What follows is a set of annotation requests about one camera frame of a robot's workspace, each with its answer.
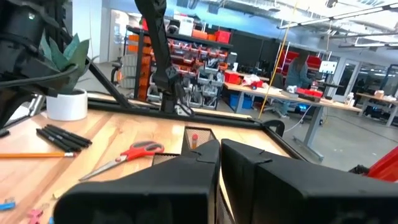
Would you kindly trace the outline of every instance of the green leaf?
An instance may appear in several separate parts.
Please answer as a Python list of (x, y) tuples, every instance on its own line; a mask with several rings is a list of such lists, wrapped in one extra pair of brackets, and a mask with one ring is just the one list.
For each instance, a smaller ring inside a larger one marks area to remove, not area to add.
[(87, 58), (89, 45), (90, 45), (89, 40), (84, 40), (83, 42), (78, 44), (78, 47), (74, 51), (68, 63), (68, 65), (72, 64), (78, 65), (78, 69), (69, 75), (70, 77), (69, 82), (61, 89), (60, 91), (61, 94), (66, 94), (66, 95), (71, 94), (79, 78), (85, 74), (87, 69), (86, 58)]
[(50, 48), (52, 55), (52, 62), (57, 66), (59, 70), (63, 70), (69, 63), (68, 59), (63, 56), (60, 49), (58, 49), (57, 43), (50, 38)]
[(47, 43), (47, 40), (45, 39), (45, 31), (43, 31), (42, 39), (40, 40), (40, 46), (43, 49), (44, 57), (52, 60), (51, 48), (49, 46), (49, 43)]
[(68, 60), (70, 60), (72, 58), (73, 53), (79, 46), (79, 44), (80, 44), (80, 39), (79, 36), (76, 34), (75, 36), (73, 36), (73, 39), (68, 45), (68, 47), (63, 51), (63, 56), (65, 56)]

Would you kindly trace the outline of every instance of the yellow pole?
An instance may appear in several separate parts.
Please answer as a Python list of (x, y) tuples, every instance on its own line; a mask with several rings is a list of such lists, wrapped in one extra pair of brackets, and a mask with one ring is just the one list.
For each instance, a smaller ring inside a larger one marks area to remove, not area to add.
[[(294, 14), (295, 14), (296, 9), (297, 9), (297, 4), (299, 3), (299, 1), (300, 1), (300, 0), (296, 0), (296, 3), (294, 4), (292, 17), (294, 17)], [(284, 49), (284, 47), (285, 47), (285, 42), (286, 42), (286, 38), (287, 38), (287, 33), (289, 32), (289, 28), (290, 28), (290, 25), (291, 25), (291, 23), (292, 23), (292, 20), (293, 20), (293, 19), (291, 19), (291, 20), (289, 21), (289, 25), (288, 25), (287, 28), (286, 28), (285, 35), (284, 35), (284, 39), (283, 39), (283, 41), (282, 41), (282, 47), (281, 47), (280, 52), (279, 52), (279, 55), (278, 55), (278, 57), (277, 57), (276, 64), (275, 64), (275, 68), (274, 68), (274, 71), (272, 72), (271, 80), (270, 80), (270, 82), (269, 82), (269, 88), (268, 88), (268, 90), (267, 90), (267, 93), (266, 93), (266, 96), (265, 96), (265, 98), (264, 98), (264, 101), (262, 102), (262, 106), (261, 106), (261, 110), (260, 110), (258, 119), (261, 118), (262, 111), (263, 111), (263, 109), (264, 109), (264, 107), (265, 107), (265, 105), (266, 105), (266, 101), (267, 101), (267, 99), (268, 99), (269, 89), (271, 88), (272, 82), (274, 81), (275, 74), (276, 74), (276, 70), (277, 70), (277, 67), (278, 67), (279, 60), (280, 60), (280, 56), (282, 55), (283, 49)]]

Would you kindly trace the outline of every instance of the black marker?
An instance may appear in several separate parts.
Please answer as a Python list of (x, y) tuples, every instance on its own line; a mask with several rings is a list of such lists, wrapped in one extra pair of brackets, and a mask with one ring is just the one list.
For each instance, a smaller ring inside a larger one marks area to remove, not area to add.
[(58, 139), (55, 139), (54, 137), (49, 136), (47, 133), (45, 133), (43, 130), (36, 128), (36, 133), (39, 136), (42, 136), (45, 139), (48, 139), (50, 142), (52, 142), (54, 145), (56, 145), (58, 148), (62, 149), (64, 152), (72, 152), (72, 150), (65, 145), (64, 143), (62, 143), (61, 141), (59, 141)]
[(64, 143), (66, 146), (70, 147), (74, 152), (81, 152), (81, 146), (78, 144), (75, 144), (74, 142), (71, 142), (62, 136), (58, 135), (57, 133), (54, 133), (53, 131), (47, 129), (47, 128), (42, 128), (42, 131), (44, 131), (46, 134), (49, 136), (59, 139), (60, 142)]
[(56, 126), (51, 125), (51, 124), (48, 124), (47, 127), (50, 127), (50, 128), (52, 128), (52, 129), (57, 129), (58, 131), (61, 131), (61, 132), (63, 132), (63, 133), (67, 133), (68, 135), (70, 135), (70, 136), (72, 136), (72, 137), (74, 137), (74, 138), (77, 138), (77, 139), (79, 139), (79, 140), (81, 140), (81, 141), (83, 141), (83, 142), (87, 142), (88, 144), (92, 144), (92, 142), (91, 142), (89, 139), (83, 138), (83, 137), (81, 137), (81, 136), (79, 136), (79, 135), (77, 135), (77, 134), (71, 133), (71, 132), (69, 132), (69, 131), (67, 131), (67, 130), (64, 130), (64, 129), (62, 129), (62, 128), (56, 127)]
[(88, 147), (87, 142), (83, 142), (80, 139), (74, 138), (73, 136), (71, 136), (63, 131), (59, 131), (58, 129), (52, 128), (50, 126), (46, 126), (44, 129), (51, 130), (54, 133), (58, 134), (59, 136), (62, 136), (63, 138), (65, 138), (71, 142), (74, 142), (75, 144), (79, 145), (80, 147)]

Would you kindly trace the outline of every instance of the blue wall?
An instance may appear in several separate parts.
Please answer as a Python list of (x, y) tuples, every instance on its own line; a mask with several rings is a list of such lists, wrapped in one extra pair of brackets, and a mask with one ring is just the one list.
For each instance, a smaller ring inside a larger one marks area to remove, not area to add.
[[(199, 2), (198, 6), (194, 10), (178, 7), (176, 3), (177, 0), (167, 0), (166, 15), (172, 16), (174, 14), (174, 10), (176, 10), (183, 14), (196, 14), (200, 19), (211, 25), (228, 27), (278, 39), (283, 39), (284, 36), (285, 30), (277, 29), (277, 24), (270, 19), (257, 16), (249, 17), (249, 15), (245, 15), (242, 12), (223, 8), (218, 10), (218, 14), (212, 14), (207, 12), (208, 5), (202, 2)], [(138, 12), (135, 3), (132, 0), (112, 0), (110, 1), (109, 6), (120, 11)], [(299, 42), (300, 38), (293, 30), (291, 30), (288, 34), (287, 40), (291, 42)]]

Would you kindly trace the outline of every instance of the desk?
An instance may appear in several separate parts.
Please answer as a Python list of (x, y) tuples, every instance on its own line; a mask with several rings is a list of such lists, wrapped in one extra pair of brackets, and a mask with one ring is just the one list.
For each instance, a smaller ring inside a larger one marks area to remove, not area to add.
[[(185, 126), (211, 128), (218, 140), (229, 138), (288, 156), (262, 131), (91, 110), (87, 118), (74, 122), (52, 121), (47, 119), (45, 113), (29, 118), (9, 129), (11, 135), (0, 140), (0, 152), (58, 151), (36, 136), (35, 128), (46, 124), (77, 133), (91, 139), (93, 144), (74, 159), (1, 160), (0, 200), (14, 197), (17, 202), (14, 210), (0, 213), (2, 224), (26, 224), (26, 214), (30, 209), (49, 203), (50, 208), (46, 209), (41, 219), (42, 223), (47, 223), (56, 203), (52, 200), (55, 191), (75, 185), (80, 177), (114, 159), (135, 141), (158, 141), (164, 144), (165, 152), (180, 153)], [(151, 157), (139, 158), (108, 170), (92, 180), (117, 179), (145, 169), (151, 164)], [(220, 185), (228, 202), (221, 173)]]
[[(240, 92), (238, 105), (234, 109), (235, 113), (240, 113), (240, 111), (242, 109), (243, 98), (244, 98), (245, 93), (250, 94), (250, 95), (255, 95), (255, 96), (262, 96), (262, 97), (264, 97), (267, 94), (267, 90), (265, 88), (257, 88), (256, 90), (252, 90), (248, 86), (241, 86), (241, 85), (236, 85), (236, 84), (231, 84), (231, 83), (224, 83), (224, 86), (229, 90), (235, 90), (235, 91)], [(355, 108), (353, 106), (348, 106), (343, 103), (335, 102), (333, 100), (327, 100), (324, 98), (322, 98), (319, 103), (315, 103), (315, 102), (301, 99), (301, 98), (289, 98), (288, 96), (282, 95), (280, 93), (280, 89), (277, 89), (274, 87), (271, 87), (271, 89), (269, 90), (268, 96), (270, 98), (278, 98), (281, 100), (301, 102), (301, 103), (305, 103), (305, 104), (312, 105), (312, 106), (316, 107), (315, 112), (311, 119), (310, 127), (308, 127), (308, 131), (305, 135), (304, 141), (301, 141), (301, 140), (297, 139), (296, 137), (294, 137), (294, 139), (298, 143), (300, 143), (300, 145), (307, 148), (309, 151), (315, 153), (318, 156), (320, 161), (323, 160), (323, 155), (321, 155), (319, 152), (311, 149), (311, 145), (312, 145), (313, 139), (315, 137), (315, 133), (319, 127), (319, 122), (322, 118), (323, 108), (326, 106), (326, 107), (337, 108), (337, 109), (341, 109), (341, 110), (349, 110), (349, 111), (355, 111), (355, 112), (361, 111), (360, 109)]]
[[(249, 76), (251, 76), (251, 74), (235, 72), (235, 71), (232, 71), (232, 70), (226, 70), (226, 72), (239, 75), (240, 77), (249, 77)], [(265, 82), (269, 81), (269, 78), (266, 78), (266, 77), (259, 77), (259, 78), (260, 78), (261, 81), (265, 81)]]
[[(390, 117), (387, 120), (386, 126), (389, 127), (392, 124), (392, 121), (394, 120), (395, 116), (397, 115), (398, 112), (398, 101), (392, 101), (392, 100), (385, 100), (385, 99), (380, 99), (375, 96), (366, 94), (366, 93), (357, 93), (358, 96), (362, 96), (364, 99), (364, 102), (362, 104), (362, 110), (359, 112), (359, 116), (362, 116), (364, 111), (368, 106), (375, 106), (377, 108), (381, 108), (384, 111), (390, 112)], [(370, 103), (369, 100), (377, 100), (381, 102), (385, 102), (389, 104), (389, 106), (382, 106), (382, 105), (377, 105), (375, 103)]]

